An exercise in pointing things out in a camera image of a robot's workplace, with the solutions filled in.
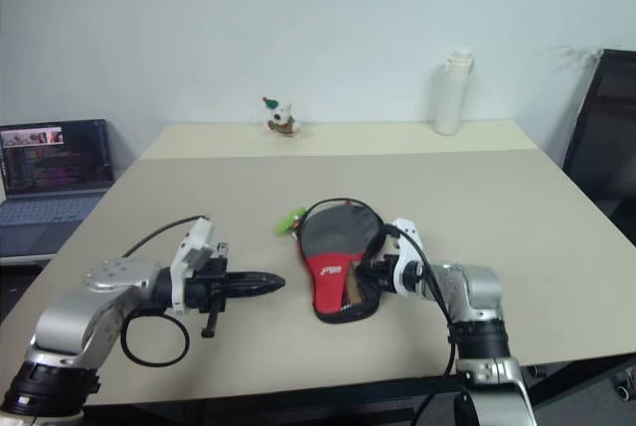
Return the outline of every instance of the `white water bottle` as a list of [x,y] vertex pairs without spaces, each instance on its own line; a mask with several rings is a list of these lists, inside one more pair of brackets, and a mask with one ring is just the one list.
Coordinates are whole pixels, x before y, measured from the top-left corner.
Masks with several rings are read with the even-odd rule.
[[473,53],[467,49],[454,51],[446,59],[443,87],[434,125],[435,131],[440,135],[452,135],[459,129],[473,60]]

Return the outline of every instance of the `toy figure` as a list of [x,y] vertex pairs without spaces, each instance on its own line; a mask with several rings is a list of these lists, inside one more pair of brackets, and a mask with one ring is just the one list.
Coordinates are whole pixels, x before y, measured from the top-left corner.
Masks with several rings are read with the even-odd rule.
[[271,119],[267,122],[267,127],[271,131],[277,131],[281,135],[293,136],[300,131],[300,123],[291,116],[291,103],[282,105],[277,100],[272,100],[264,96],[262,101],[271,111]]

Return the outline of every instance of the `robotic arm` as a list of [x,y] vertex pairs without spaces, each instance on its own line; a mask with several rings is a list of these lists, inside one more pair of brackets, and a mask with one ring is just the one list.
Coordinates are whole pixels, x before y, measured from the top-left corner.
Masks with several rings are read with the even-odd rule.
[[171,267],[130,258],[109,260],[92,268],[74,292],[55,301],[40,317],[22,367],[5,394],[0,425],[79,424],[87,396],[99,389],[97,370],[132,316],[197,308],[209,313],[202,330],[202,337],[209,338],[227,298],[260,295],[284,285],[273,274],[228,273],[228,246],[213,245],[212,234],[210,221],[200,217],[180,243]]
[[[415,225],[397,219],[393,225],[421,249]],[[464,390],[455,398],[460,426],[537,426],[517,360],[510,355],[501,308],[501,283],[488,267],[431,263],[426,269],[413,245],[400,235],[398,254],[361,265],[381,281],[384,290],[436,300],[428,275],[434,275],[448,309],[449,340],[457,345],[457,373]]]

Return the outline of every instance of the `laptop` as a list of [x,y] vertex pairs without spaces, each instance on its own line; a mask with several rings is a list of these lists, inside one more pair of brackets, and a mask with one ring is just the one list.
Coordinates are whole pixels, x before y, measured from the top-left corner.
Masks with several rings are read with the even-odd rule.
[[112,186],[105,120],[0,126],[0,257],[55,254]]

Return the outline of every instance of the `white wall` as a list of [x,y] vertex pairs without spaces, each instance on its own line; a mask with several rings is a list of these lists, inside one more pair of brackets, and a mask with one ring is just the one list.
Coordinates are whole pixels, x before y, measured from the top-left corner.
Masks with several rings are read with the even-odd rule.
[[1,0],[0,121],[105,117],[126,165],[175,121],[430,117],[439,65],[477,57],[470,118],[563,150],[600,47],[636,50],[636,0]]

